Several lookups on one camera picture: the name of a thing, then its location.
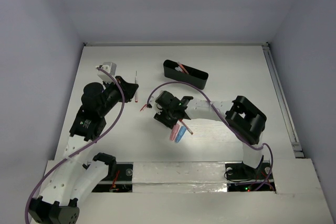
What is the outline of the orange highlighter pen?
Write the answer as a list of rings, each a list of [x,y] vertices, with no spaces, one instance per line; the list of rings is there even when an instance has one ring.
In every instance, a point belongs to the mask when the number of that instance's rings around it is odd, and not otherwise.
[[[184,73],[189,74],[189,72],[185,69],[185,67],[180,62],[177,62],[177,64],[183,70]]]

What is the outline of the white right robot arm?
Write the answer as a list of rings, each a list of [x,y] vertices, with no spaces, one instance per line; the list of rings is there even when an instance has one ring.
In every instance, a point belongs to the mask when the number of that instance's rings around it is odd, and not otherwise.
[[[223,122],[243,143],[243,174],[253,178],[260,173],[263,160],[260,138],[267,117],[246,97],[239,95],[233,101],[209,102],[191,96],[178,99],[163,91],[153,103],[156,110],[154,119],[170,129],[180,120]]]

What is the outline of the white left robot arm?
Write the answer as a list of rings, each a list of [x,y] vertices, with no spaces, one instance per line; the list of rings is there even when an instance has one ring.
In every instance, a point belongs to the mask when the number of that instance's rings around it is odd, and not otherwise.
[[[116,158],[98,153],[86,166],[88,154],[104,137],[105,116],[117,104],[125,105],[134,97],[138,84],[128,83],[121,76],[107,76],[103,83],[92,82],[83,89],[81,107],[69,131],[63,159],[44,177],[45,189],[35,197],[31,194],[25,206],[25,222],[76,223],[80,205],[103,179],[115,178]]]

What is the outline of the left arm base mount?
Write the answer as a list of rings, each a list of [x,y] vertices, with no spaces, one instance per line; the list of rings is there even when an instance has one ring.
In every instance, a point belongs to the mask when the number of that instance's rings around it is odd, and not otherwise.
[[[131,193],[132,192],[133,163],[117,163],[115,178],[103,179],[93,193]]]

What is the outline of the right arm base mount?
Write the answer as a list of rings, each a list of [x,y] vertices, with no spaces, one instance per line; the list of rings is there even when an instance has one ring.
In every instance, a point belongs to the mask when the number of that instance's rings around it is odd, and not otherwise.
[[[263,162],[253,169],[243,163],[226,163],[224,178],[228,192],[276,191],[270,163]]]

